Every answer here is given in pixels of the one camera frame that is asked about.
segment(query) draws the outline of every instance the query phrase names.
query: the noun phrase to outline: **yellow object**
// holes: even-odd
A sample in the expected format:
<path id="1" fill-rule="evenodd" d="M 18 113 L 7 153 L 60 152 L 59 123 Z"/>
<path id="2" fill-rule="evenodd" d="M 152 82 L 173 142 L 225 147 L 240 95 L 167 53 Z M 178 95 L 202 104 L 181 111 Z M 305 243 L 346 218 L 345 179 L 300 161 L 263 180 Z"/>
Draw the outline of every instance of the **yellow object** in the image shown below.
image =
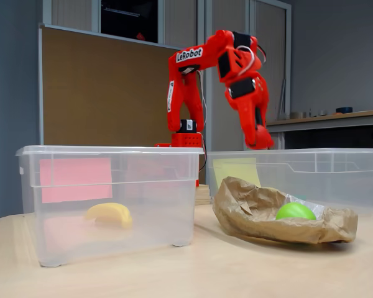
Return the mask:
<path id="1" fill-rule="evenodd" d="M 243 179 L 261 187 L 255 158 L 222 158 L 213 160 L 214 174 L 219 188 L 228 176 Z"/>
<path id="2" fill-rule="evenodd" d="M 85 219 L 95 219 L 102 223 L 120 223 L 123 228 L 131 228 L 132 219 L 129 209 L 118 203 L 98 204 L 87 210 Z"/>

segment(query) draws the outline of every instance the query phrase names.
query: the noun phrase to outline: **crumpled paper bag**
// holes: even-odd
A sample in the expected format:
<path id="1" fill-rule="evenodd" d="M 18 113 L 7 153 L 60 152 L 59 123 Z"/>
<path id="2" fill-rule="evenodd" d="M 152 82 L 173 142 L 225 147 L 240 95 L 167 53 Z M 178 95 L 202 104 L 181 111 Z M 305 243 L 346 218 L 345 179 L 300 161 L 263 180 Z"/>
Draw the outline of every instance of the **crumpled paper bag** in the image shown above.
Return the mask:
<path id="1" fill-rule="evenodd" d="M 306 205 L 317 219 L 275 220 L 278 210 L 288 202 Z M 283 242 L 352 242 L 358 223 L 357 214 L 351 209 L 334 209 L 306 202 L 277 189 L 257 187 L 234 177 L 223 179 L 214 197 L 213 210 L 230 234 Z"/>

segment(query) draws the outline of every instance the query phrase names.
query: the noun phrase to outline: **window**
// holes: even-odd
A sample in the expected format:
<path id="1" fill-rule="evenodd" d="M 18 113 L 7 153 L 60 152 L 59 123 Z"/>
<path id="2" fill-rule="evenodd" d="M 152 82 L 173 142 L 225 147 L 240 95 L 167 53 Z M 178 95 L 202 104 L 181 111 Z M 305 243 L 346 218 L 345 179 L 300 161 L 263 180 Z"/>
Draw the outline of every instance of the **window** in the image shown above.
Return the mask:
<path id="1" fill-rule="evenodd" d="M 157 42 L 157 0 L 102 0 L 101 33 Z"/>

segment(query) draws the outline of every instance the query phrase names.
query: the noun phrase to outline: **table surface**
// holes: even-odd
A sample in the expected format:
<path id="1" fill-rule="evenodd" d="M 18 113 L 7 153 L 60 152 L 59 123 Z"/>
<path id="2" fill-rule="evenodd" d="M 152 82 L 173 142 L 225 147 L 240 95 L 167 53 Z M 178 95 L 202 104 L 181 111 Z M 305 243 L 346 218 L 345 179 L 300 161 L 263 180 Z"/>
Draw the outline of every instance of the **table surface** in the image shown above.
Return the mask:
<path id="1" fill-rule="evenodd" d="M 373 297 L 373 214 L 359 216 L 353 243 L 291 245 L 226 235 L 201 205 L 190 246 L 57 268 L 39 266 L 26 226 L 0 219 L 0 298 Z"/>

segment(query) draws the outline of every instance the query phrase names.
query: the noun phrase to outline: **plastic storage bin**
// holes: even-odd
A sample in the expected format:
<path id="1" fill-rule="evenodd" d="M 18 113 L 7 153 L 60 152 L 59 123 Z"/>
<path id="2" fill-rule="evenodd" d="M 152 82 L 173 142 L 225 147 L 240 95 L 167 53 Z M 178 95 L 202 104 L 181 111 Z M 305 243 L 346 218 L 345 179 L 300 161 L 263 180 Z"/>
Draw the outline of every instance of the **plastic storage bin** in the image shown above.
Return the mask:
<path id="1" fill-rule="evenodd" d="M 373 149 L 210 152 L 208 167 L 211 196 L 223 176 L 254 180 L 258 175 L 262 187 L 300 199 L 359 213 L 373 210 Z"/>
<path id="2" fill-rule="evenodd" d="M 20 149 L 24 213 L 34 213 L 40 264 L 189 244 L 202 152 L 171 147 Z M 85 219 L 90 207 L 108 202 L 128 208 L 131 228 Z"/>

